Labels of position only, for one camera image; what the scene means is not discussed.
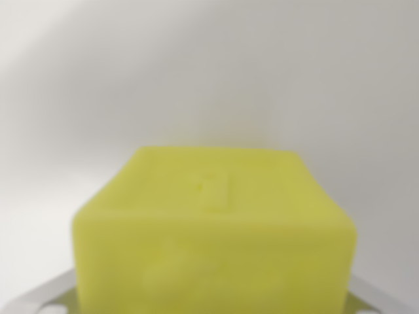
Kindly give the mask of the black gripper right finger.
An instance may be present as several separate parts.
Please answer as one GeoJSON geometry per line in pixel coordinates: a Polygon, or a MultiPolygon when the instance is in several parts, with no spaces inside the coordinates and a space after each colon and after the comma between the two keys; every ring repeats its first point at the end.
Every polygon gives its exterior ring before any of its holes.
{"type": "Polygon", "coordinates": [[[418,313],[418,310],[386,294],[360,277],[352,275],[345,313],[412,314],[418,313]]]}

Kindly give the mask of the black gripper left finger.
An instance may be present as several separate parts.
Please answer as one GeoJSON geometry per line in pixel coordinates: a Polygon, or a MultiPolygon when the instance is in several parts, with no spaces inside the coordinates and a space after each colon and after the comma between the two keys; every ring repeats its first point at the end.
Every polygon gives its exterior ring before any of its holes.
{"type": "Polygon", "coordinates": [[[75,270],[68,270],[10,301],[1,313],[37,313],[44,305],[75,288],[75,285],[75,270]]]}

